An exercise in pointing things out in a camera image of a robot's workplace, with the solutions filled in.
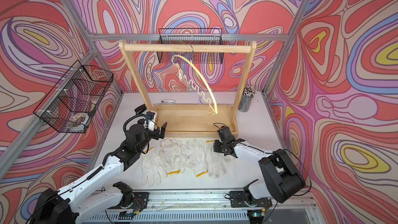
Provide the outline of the white glove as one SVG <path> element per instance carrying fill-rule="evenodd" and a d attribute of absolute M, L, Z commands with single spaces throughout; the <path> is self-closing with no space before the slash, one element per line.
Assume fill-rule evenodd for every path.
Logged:
<path fill-rule="evenodd" d="M 185 172 L 184 165 L 181 161 L 182 141 L 165 139 L 161 142 L 159 156 L 162 159 L 165 171 L 170 174 L 181 174 Z"/>
<path fill-rule="evenodd" d="M 207 141 L 205 144 L 207 166 L 204 168 L 208 177 L 219 178 L 220 175 L 227 174 L 225 163 L 230 163 L 231 159 L 223 153 L 214 152 L 214 143 L 215 141 Z"/>
<path fill-rule="evenodd" d="M 196 177 L 200 177 L 208 172 L 208 162 L 206 160 L 206 149 L 203 141 L 187 141 L 181 146 L 181 162 L 190 168 Z"/>
<path fill-rule="evenodd" d="M 165 164 L 161 157 L 155 152 L 154 148 L 150 148 L 149 151 L 143 155 L 142 170 L 143 186 L 152 187 L 154 185 L 160 185 L 162 179 L 167 178 Z"/>

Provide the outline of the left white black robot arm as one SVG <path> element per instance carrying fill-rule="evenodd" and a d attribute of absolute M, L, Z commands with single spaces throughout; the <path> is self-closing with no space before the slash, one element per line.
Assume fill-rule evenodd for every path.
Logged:
<path fill-rule="evenodd" d="M 103 162 L 76 181 L 58 189 L 47 189 L 40 194 L 29 224 L 82 224 L 107 208 L 128 208 L 134 196 L 130 186 L 115 183 L 110 189 L 92 196 L 106 182 L 126 171 L 145 152 L 151 140 L 165 137 L 167 125 L 150 131 L 142 123 L 124 128 L 125 140 Z"/>

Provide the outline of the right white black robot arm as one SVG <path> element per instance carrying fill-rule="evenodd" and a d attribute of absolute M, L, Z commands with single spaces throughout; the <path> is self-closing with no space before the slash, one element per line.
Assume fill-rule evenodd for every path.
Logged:
<path fill-rule="evenodd" d="M 303 175 L 299 172 L 285 149 L 265 151 L 251 146 L 243 139 L 236 139 L 229 127 L 222 126 L 217 131 L 219 139 L 215 140 L 213 151 L 219 154 L 246 160 L 257 166 L 263 179 L 256 179 L 240 191 L 240 196 L 233 196 L 231 201 L 242 202 L 255 207 L 259 201 L 273 198 L 284 203 L 306 186 Z"/>

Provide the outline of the wooden hanging rack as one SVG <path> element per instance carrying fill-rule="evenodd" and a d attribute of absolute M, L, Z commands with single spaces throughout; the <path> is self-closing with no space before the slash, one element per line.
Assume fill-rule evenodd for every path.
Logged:
<path fill-rule="evenodd" d="M 157 113 L 157 123 L 168 123 L 166 130 L 166 136 L 168 138 L 216 138 L 216 128 L 213 126 L 215 122 L 226 124 L 230 128 L 232 134 L 234 136 L 238 136 L 238 122 L 236 115 L 257 48 L 256 41 L 250 41 L 248 45 L 240 46 L 189 46 L 164 44 L 128 44 L 125 40 L 121 40 L 119 42 L 119 48 L 147 109 Z M 206 86 L 209 97 L 206 96 L 206 92 L 200 91 L 199 88 L 196 88 L 195 90 L 197 94 L 205 101 L 201 105 L 194 102 L 194 96 L 192 93 L 182 91 L 178 91 L 175 96 L 170 96 L 170 99 L 176 100 L 175 104 L 152 104 L 132 54 L 143 51 L 183 52 L 190 50 L 246 55 L 243 71 L 241 73 L 233 104 L 227 104 L 226 101 L 222 101 L 221 104 L 218 104 L 215 95 L 203 74 L 198 70 L 197 67 L 195 67 L 192 62 L 185 57 L 181 57 L 180 55 L 174 55 L 172 58 L 182 58 L 186 64 L 195 70 L 201 81 Z"/>

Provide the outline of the white stapler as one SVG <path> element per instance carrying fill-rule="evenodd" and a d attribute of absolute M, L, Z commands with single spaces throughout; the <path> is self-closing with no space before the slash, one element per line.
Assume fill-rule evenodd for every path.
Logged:
<path fill-rule="evenodd" d="M 161 104 L 175 104 L 174 100 L 161 100 Z"/>

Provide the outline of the purple clothes peg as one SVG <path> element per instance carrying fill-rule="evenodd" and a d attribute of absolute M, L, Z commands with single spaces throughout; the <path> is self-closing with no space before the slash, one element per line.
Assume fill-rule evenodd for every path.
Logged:
<path fill-rule="evenodd" d="M 201 105 L 201 104 L 203 104 L 203 103 L 204 103 L 204 100 L 203 100 L 203 98 L 200 96 L 200 97 L 199 97 L 198 104 L 200 104 L 200 105 Z"/>

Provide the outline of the mesh pencil cup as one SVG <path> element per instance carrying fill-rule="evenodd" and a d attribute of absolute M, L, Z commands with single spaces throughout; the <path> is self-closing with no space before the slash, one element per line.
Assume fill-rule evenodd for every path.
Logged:
<path fill-rule="evenodd" d="M 256 89 L 254 87 L 246 86 L 244 88 L 238 107 L 238 110 L 240 112 L 247 112 L 249 110 L 251 101 L 254 98 L 255 94 L 256 94 Z"/>

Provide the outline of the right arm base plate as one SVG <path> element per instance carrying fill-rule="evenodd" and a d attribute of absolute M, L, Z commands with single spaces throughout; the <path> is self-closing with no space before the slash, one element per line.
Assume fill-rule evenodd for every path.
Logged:
<path fill-rule="evenodd" d="M 265 208 L 268 209 L 273 206 L 270 198 L 255 199 L 248 191 L 230 191 L 224 197 L 230 201 L 232 208 Z"/>

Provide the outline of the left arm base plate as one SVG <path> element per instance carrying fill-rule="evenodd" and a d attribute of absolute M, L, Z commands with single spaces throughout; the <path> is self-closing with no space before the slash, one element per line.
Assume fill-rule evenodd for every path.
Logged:
<path fill-rule="evenodd" d="M 123 195 L 121 203 L 110 209 L 134 209 L 143 210 L 148 205 L 149 192 L 133 191 Z"/>

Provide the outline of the aluminium front rail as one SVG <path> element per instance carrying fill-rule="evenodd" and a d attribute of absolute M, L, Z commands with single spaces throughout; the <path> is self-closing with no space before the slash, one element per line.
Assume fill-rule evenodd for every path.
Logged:
<path fill-rule="evenodd" d="M 110 209 L 82 224 L 323 224 L 314 199 L 307 195 L 273 206 L 232 208 L 224 195 L 237 189 L 150 190 L 146 209 Z"/>

